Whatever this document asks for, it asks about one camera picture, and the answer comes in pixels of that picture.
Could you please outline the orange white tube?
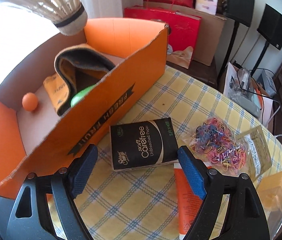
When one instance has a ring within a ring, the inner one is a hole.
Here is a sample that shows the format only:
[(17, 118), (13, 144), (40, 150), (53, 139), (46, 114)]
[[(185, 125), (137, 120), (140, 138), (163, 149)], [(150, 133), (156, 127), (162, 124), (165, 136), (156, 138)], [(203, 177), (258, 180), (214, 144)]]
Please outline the orange white tube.
[(193, 193), (181, 165), (174, 163), (173, 168), (177, 189), (179, 239), (184, 239), (197, 216), (202, 200)]

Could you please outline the gold foil sachet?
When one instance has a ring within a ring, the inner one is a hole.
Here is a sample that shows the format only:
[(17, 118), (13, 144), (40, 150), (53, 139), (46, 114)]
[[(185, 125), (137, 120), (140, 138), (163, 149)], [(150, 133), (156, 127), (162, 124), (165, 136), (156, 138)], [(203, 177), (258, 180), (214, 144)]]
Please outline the gold foil sachet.
[(235, 137), (247, 150), (247, 157), (240, 171), (249, 175), (252, 182), (256, 181), (272, 166), (272, 160), (262, 126), (249, 129)]

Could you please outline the red chocolate gift bag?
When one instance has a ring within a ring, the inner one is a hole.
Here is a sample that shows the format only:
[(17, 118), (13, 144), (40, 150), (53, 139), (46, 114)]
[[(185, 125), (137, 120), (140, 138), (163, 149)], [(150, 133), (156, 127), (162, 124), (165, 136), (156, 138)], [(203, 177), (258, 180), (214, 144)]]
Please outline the red chocolate gift bag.
[(196, 47), (201, 17), (182, 12), (147, 7), (124, 9), (124, 16), (164, 22), (168, 26), (167, 62), (189, 68)]

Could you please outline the left black speaker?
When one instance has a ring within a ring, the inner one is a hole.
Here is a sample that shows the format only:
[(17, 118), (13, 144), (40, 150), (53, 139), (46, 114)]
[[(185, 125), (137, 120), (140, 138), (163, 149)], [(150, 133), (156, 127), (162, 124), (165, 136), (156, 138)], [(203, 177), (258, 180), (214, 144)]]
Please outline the left black speaker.
[(225, 16), (246, 27), (251, 26), (255, 0), (227, 0)]

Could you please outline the orange ping pong ball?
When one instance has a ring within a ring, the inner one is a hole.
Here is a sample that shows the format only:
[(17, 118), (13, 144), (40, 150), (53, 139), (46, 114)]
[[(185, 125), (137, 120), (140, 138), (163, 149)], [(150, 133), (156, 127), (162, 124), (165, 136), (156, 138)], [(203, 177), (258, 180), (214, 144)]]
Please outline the orange ping pong ball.
[(34, 93), (25, 94), (22, 98), (22, 106), (26, 111), (34, 111), (38, 106), (38, 97)]

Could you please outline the green oval case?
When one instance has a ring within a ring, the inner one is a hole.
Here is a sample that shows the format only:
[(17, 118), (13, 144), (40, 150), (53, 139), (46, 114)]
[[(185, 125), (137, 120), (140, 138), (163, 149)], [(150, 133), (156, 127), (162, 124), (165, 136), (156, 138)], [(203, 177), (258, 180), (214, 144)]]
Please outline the green oval case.
[(70, 102), (70, 106), (74, 107), (78, 102), (80, 102), (96, 85), (91, 85), (82, 91), (75, 94)]

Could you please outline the right black speaker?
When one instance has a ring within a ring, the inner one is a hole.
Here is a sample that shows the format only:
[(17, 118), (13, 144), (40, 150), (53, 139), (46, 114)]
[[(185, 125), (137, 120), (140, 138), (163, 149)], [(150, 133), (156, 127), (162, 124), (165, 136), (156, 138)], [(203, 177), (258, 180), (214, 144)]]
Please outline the right black speaker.
[(266, 4), (257, 31), (272, 46), (281, 50), (282, 48), (282, 15)]

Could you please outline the yellow sponge in plastic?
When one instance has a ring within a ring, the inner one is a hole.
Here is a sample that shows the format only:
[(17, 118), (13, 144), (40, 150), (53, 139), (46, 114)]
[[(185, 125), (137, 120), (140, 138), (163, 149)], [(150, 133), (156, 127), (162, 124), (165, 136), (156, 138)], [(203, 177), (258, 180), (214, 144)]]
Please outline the yellow sponge in plastic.
[(282, 171), (264, 177), (257, 193), (266, 214), (270, 237), (274, 238), (282, 225)]

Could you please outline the black tissue paper pack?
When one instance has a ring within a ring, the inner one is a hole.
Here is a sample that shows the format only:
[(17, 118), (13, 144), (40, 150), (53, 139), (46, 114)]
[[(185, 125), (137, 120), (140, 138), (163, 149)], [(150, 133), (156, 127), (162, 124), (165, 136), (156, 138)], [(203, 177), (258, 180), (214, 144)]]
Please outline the black tissue paper pack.
[(115, 171), (165, 165), (178, 159), (171, 118), (111, 126), (110, 138)]

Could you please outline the orange patterned towel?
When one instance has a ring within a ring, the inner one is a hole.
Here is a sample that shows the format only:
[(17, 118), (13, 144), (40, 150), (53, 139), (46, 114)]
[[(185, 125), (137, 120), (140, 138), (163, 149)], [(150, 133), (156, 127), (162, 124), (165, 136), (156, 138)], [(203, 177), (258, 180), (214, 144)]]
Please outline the orange patterned towel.
[(61, 50), (54, 60), (55, 74), (43, 81), (56, 114), (63, 115), (76, 94), (95, 85), (115, 67), (113, 61), (86, 43)]

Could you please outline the bag of colourful rubber bands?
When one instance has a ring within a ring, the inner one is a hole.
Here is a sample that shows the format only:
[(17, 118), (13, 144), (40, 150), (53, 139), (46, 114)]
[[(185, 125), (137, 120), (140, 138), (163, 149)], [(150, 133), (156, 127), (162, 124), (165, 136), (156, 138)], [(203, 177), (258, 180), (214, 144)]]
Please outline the bag of colourful rubber bands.
[(228, 176), (248, 172), (249, 146), (237, 139), (218, 116), (211, 116), (181, 136), (193, 155)]

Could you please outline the brown cardboard box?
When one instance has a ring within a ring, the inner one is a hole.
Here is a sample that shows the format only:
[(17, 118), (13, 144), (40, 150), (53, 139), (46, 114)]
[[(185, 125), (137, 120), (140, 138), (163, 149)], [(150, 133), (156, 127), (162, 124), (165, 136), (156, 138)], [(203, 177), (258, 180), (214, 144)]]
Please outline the brown cardboard box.
[(183, 14), (201, 17), (199, 34), (193, 59), (206, 66), (212, 63), (226, 18), (221, 15), (212, 15), (193, 8), (158, 2), (144, 2), (145, 7), (160, 8), (181, 12)]

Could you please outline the black speaker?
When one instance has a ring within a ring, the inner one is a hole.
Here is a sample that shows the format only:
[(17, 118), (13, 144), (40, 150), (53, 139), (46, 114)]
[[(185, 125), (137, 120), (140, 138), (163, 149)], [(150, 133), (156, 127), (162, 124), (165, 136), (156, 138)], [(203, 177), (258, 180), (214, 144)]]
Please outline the black speaker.
[(255, 0), (227, 0), (225, 16), (246, 27), (251, 26)]
[(282, 15), (266, 4), (257, 31), (272, 46), (281, 50), (282, 48)]

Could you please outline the orange cardboard fruit box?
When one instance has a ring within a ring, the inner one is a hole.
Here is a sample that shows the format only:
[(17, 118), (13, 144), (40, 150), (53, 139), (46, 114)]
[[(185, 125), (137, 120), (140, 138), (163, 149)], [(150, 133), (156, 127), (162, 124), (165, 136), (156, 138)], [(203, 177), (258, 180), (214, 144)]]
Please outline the orange cardboard fruit box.
[[(61, 50), (84, 43), (116, 67), (58, 116), (43, 81), (55, 74)], [(18, 64), (0, 84), (0, 197), (15, 199), (28, 174), (53, 174), (97, 144), (164, 74), (167, 44), (164, 22), (95, 18), (73, 37), (52, 37)], [(32, 112), (22, 106), (27, 93), (38, 97)]]

